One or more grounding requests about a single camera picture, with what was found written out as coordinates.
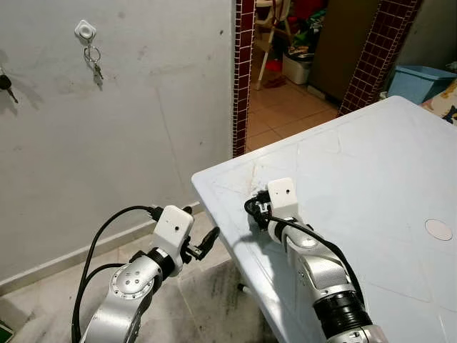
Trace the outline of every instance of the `tiled floor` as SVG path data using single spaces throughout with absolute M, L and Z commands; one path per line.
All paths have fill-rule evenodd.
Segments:
M 212 228 L 197 214 L 191 237 L 199 242 Z M 108 252 L 92 266 L 126 262 L 138 250 L 148 250 L 151 235 Z M 82 264 L 0 297 L 0 320 L 16 331 L 12 343 L 69 343 L 74 295 Z M 81 304 L 81 328 L 106 294 L 112 270 L 98 274 Z M 192 261 L 177 277 L 167 279 L 141 318 L 138 343 L 265 342 L 276 339 L 250 296 L 237 290 L 241 276 L 220 241 L 202 262 Z
M 252 84 L 258 77 L 259 55 L 254 54 Z M 278 76 L 266 71 L 263 83 Z M 337 117 L 337 108 L 308 93 L 305 86 L 287 81 L 278 88 L 251 89 L 246 151 L 261 148 Z

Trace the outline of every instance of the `key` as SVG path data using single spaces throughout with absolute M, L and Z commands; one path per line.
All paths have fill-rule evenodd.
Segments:
M 14 96 L 13 91 L 11 90 L 11 80 L 5 74 L 0 75 L 0 89 L 7 91 L 8 94 L 11 95 L 11 98 L 14 99 L 14 102 L 16 102 L 17 104 L 19 103 L 19 101 L 17 101 L 16 97 Z
M 101 68 L 97 63 L 94 63 L 94 72 L 97 73 L 103 80 L 103 75 L 101 75 Z

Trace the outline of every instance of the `blue plastic bin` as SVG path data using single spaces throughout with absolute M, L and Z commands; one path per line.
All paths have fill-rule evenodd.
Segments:
M 444 91 L 457 74 L 429 66 L 396 66 L 388 96 L 399 95 L 414 104 Z

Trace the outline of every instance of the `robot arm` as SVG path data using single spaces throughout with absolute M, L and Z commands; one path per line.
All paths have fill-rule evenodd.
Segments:
M 137 252 L 130 263 L 111 277 L 105 300 L 93 315 L 80 342 L 132 343 L 141 315 L 167 277 L 175 277 L 191 256 L 202 259 L 219 235 L 214 228 L 199 247 L 189 244 L 194 218 L 175 206 L 164 208 L 152 238 L 149 253 Z
M 245 209 L 284 247 L 288 263 L 311 292 L 328 343 L 387 343 L 365 310 L 356 275 L 342 251 L 303 224 L 291 179 L 269 182 Z

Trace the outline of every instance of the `plastic table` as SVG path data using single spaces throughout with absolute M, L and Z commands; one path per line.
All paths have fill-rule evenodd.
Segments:
M 281 177 L 344 251 L 389 342 L 457 342 L 457 127 L 393 96 L 193 176 L 278 340 L 325 342 L 281 246 L 243 210 Z

